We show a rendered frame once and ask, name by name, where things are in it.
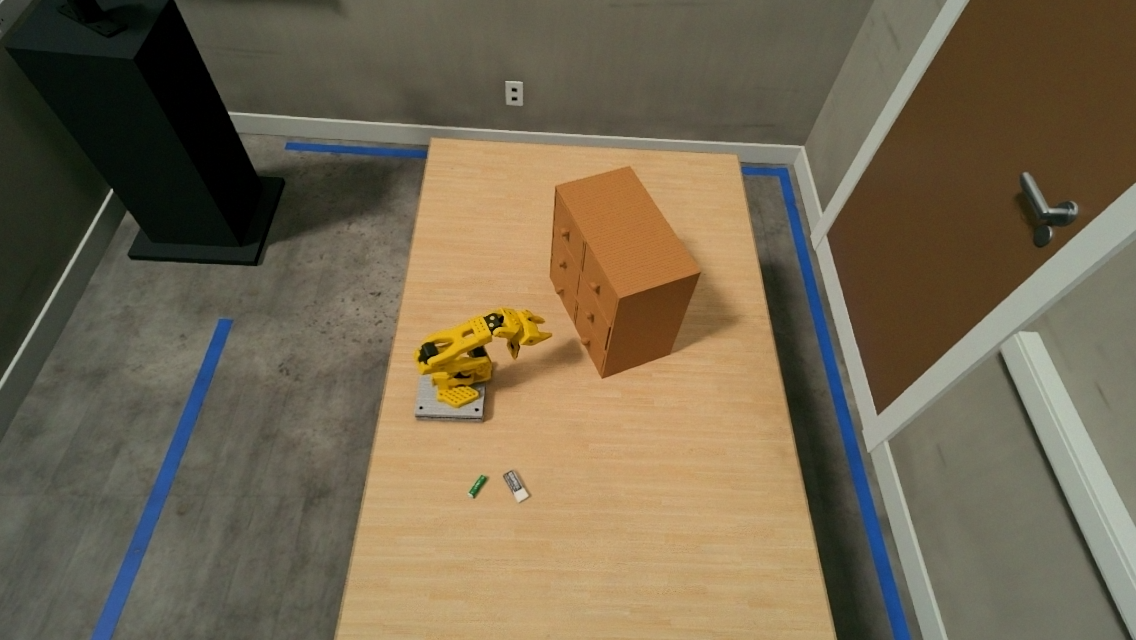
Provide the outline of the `green aa battery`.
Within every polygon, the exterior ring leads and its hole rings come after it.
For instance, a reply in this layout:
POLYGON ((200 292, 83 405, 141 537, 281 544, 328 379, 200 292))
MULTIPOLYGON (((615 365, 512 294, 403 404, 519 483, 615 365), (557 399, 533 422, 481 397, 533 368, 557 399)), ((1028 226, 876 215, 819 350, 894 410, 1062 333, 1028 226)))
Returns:
POLYGON ((481 477, 478 477, 478 480, 471 487, 471 490, 468 492, 468 497, 469 498, 473 499, 473 497, 478 492, 478 490, 481 489, 481 487, 483 485, 483 483, 486 481, 486 479, 487 477, 485 477, 484 475, 481 475, 481 477))

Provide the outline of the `brown wooden chest of drawers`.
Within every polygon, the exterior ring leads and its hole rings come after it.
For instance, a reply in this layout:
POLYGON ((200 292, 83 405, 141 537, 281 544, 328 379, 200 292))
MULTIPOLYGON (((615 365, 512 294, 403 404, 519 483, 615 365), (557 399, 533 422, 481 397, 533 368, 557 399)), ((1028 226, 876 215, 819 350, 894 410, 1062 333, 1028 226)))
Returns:
POLYGON ((617 296, 600 377, 670 355, 701 271, 635 172, 556 185, 549 279, 557 193, 584 238, 580 276, 588 246, 617 296))

